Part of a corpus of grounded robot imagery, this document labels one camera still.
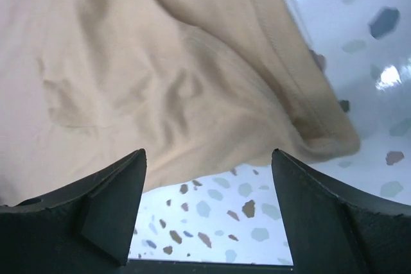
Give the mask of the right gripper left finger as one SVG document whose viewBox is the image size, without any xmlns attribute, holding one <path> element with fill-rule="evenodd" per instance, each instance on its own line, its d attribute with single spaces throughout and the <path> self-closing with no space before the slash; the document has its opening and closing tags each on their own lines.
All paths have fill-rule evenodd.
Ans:
<svg viewBox="0 0 411 274">
<path fill-rule="evenodd" d="M 1 206 L 1 273 L 142 273 L 128 261 L 146 175 L 137 150 L 14 207 Z"/>
</svg>

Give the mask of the beige t shirt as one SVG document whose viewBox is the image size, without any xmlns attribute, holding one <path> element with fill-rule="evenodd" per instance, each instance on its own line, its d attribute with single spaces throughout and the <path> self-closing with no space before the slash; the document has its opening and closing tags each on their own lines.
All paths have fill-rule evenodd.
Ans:
<svg viewBox="0 0 411 274">
<path fill-rule="evenodd" d="M 145 191 L 352 155 L 285 0 L 1 0 L 1 203 L 144 149 Z"/>
</svg>

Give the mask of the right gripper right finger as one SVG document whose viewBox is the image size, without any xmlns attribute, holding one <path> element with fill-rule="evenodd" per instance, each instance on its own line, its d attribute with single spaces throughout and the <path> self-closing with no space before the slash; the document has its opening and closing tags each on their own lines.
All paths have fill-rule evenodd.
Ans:
<svg viewBox="0 0 411 274">
<path fill-rule="evenodd" d="M 272 174 L 296 273 L 410 273 L 410 206 L 275 150 Z"/>
</svg>

